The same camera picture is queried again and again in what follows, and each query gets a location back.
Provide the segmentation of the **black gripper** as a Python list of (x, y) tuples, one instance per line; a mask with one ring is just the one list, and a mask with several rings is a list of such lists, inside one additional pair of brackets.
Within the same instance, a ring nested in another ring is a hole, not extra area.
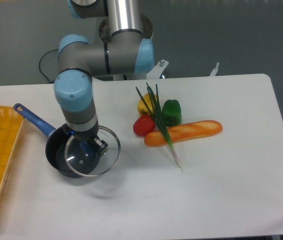
[(79, 141), (88, 141), (90, 147), (97, 153), (99, 157), (102, 157), (108, 151), (108, 143), (98, 137), (99, 124), (96, 123), (92, 128), (79, 131), (75, 130), (76, 126), (67, 125), (64, 123), (61, 126), (63, 133), (67, 136), (74, 136)]

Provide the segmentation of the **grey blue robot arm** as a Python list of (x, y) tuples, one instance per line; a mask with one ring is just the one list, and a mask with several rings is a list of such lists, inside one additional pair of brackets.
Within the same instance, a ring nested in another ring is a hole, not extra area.
[(143, 35), (142, 15), (136, 0), (69, 0), (67, 6), (79, 19), (106, 16), (110, 40), (90, 44), (82, 35), (63, 37), (58, 49), (59, 74), (54, 93), (74, 139), (100, 155), (107, 145), (97, 134), (98, 118), (92, 79), (106, 75), (146, 74), (155, 65), (154, 47)]

